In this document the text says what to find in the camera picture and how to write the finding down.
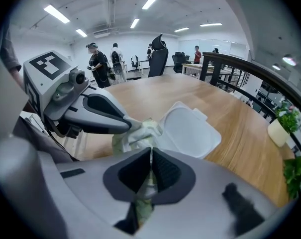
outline white pot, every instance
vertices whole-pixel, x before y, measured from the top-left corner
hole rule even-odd
[[[290,136],[277,119],[268,126],[268,134],[278,147],[282,147]]]

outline man in red shirt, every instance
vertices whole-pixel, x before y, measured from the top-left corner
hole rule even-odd
[[[200,64],[200,59],[201,59],[201,52],[199,51],[199,46],[195,46],[195,60],[194,64]]]

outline air conditioner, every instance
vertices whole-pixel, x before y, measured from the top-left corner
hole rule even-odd
[[[108,28],[100,31],[94,32],[94,37],[95,38],[102,38],[105,36],[109,36],[110,34],[115,34],[118,33],[118,28]]]

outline potted plant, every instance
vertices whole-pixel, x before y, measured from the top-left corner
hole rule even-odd
[[[268,134],[272,141],[282,147],[287,141],[290,133],[298,129],[299,112],[295,106],[288,106],[282,102],[282,106],[275,110],[276,120],[268,126]]]
[[[296,198],[301,191],[301,156],[284,160],[284,177],[290,198]]]

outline green plant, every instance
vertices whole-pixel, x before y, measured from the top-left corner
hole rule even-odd
[[[275,110],[276,117],[287,133],[293,133],[298,129],[299,112],[294,106],[287,107],[286,102]]]
[[[290,198],[295,198],[301,185],[301,156],[284,160],[284,177]]]

